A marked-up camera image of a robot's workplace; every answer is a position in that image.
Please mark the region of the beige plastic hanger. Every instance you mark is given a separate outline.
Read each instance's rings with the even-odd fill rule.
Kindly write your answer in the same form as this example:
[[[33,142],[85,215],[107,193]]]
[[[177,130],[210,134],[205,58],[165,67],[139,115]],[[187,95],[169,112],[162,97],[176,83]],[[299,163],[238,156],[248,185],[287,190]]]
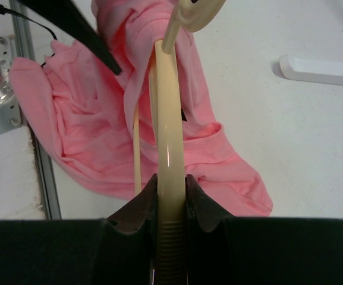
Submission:
[[[155,284],[187,284],[185,166],[175,41],[206,27],[224,1],[178,1],[149,61],[150,109],[158,149]]]

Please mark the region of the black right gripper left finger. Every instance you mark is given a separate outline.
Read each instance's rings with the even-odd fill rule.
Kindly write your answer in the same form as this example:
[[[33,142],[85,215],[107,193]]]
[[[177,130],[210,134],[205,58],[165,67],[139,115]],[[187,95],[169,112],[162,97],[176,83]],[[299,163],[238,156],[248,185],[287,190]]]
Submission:
[[[152,284],[157,181],[107,218],[0,220],[0,284]]]

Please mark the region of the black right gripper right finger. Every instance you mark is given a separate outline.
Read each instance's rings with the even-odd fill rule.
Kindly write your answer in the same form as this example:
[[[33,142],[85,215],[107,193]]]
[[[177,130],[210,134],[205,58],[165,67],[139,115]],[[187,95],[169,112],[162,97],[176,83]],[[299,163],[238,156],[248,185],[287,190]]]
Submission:
[[[230,214],[188,175],[189,284],[343,284],[343,220]]]

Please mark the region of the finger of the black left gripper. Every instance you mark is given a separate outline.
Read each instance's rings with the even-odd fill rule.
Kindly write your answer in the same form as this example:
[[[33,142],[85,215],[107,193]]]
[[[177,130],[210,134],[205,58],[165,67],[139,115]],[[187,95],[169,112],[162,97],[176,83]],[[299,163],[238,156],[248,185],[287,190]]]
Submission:
[[[21,0],[20,3],[84,44],[115,75],[121,73],[122,69],[110,53],[108,45],[73,1]]]

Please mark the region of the pink t shirt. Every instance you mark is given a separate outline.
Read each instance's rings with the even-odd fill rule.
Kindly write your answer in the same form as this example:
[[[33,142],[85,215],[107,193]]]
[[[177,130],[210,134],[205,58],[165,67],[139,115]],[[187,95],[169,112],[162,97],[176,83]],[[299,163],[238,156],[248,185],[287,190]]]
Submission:
[[[174,1],[93,1],[92,11],[122,71],[114,75],[80,42],[54,40],[44,65],[16,58],[10,82],[47,153],[88,190],[134,197],[133,119],[139,116],[141,179],[158,169],[148,86],[149,60]],[[268,216],[273,203],[260,175],[229,143],[213,114],[193,35],[175,44],[185,170],[236,216]]]

